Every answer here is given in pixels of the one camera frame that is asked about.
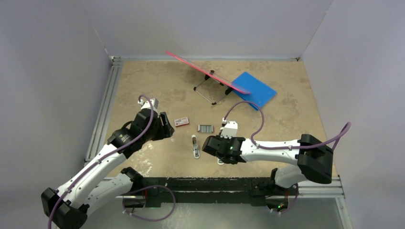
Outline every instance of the wall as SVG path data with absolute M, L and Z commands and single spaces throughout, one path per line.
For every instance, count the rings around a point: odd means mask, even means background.
M 45 228 L 40 194 L 83 165 L 109 58 L 79 0 L 0 1 L 0 228 Z
M 405 223 L 405 2 L 334 0 L 303 55 L 352 222 Z
M 113 56 L 283 59 L 303 54 L 332 0 L 82 0 Z

